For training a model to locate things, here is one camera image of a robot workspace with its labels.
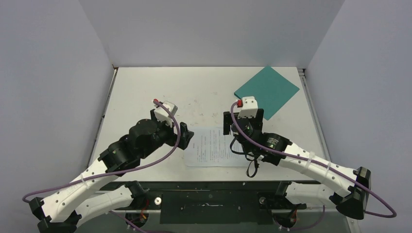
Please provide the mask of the printed white paper sheet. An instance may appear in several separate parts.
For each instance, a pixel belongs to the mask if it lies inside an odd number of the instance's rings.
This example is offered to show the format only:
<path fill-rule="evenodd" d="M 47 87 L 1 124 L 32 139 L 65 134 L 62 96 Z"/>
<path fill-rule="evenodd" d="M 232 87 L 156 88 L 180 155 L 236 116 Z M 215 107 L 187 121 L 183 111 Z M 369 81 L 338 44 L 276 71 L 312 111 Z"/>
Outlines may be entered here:
<path fill-rule="evenodd" d="M 222 127 L 195 127 L 193 138 L 184 150 L 184 161 L 188 167 L 247 167 L 244 155 L 234 154 L 242 148 L 232 135 L 223 135 Z"/>

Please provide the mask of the teal folder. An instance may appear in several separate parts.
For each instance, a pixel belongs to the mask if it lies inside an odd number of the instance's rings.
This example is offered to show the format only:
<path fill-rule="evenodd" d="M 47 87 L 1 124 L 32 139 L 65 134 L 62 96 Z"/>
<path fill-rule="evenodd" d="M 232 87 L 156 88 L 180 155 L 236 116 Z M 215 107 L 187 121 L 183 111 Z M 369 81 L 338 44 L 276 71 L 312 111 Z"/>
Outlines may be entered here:
<path fill-rule="evenodd" d="M 239 99 L 253 96 L 258 107 L 264 110 L 264 119 L 269 120 L 299 90 L 299 87 L 267 66 L 237 89 L 234 95 Z"/>

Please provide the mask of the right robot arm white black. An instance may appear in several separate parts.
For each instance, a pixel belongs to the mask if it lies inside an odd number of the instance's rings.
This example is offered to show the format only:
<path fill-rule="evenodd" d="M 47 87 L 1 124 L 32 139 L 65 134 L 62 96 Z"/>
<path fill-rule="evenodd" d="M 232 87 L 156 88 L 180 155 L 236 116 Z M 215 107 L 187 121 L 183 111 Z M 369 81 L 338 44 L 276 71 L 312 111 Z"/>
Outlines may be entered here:
<path fill-rule="evenodd" d="M 313 203 L 335 205 L 344 216 L 364 219 L 369 193 L 361 187 L 370 188 L 371 171 L 365 167 L 347 168 L 327 161 L 314 152 L 309 152 L 291 140 L 275 133 L 262 132 L 263 109 L 256 117 L 237 118 L 233 121 L 229 111 L 223 114 L 223 134 L 233 134 L 234 142 L 241 145 L 240 155 L 258 167 L 259 162 L 297 171 L 317 182 L 318 185 L 303 185 L 288 182 L 276 192 L 275 203 L 280 208 L 291 204 Z"/>

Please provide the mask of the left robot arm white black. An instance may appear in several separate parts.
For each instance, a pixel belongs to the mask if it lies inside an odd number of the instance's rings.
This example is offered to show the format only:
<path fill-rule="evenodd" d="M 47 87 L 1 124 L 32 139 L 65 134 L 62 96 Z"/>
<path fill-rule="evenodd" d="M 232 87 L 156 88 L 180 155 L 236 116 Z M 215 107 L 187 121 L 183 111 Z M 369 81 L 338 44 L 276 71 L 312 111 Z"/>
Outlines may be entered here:
<path fill-rule="evenodd" d="M 136 168 L 140 161 L 167 144 L 173 150 L 185 150 L 194 136 L 181 122 L 180 134 L 174 132 L 174 113 L 158 107 L 150 111 L 150 119 L 142 119 L 128 134 L 110 144 L 74 181 L 56 193 L 29 201 L 39 219 L 41 233 L 73 233 L 85 222 L 109 211 L 131 207 L 139 209 L 149 203 L 146 191 L 137 181 L 124 182 L 115 190 L 92 197 L 105 185 Z"/>

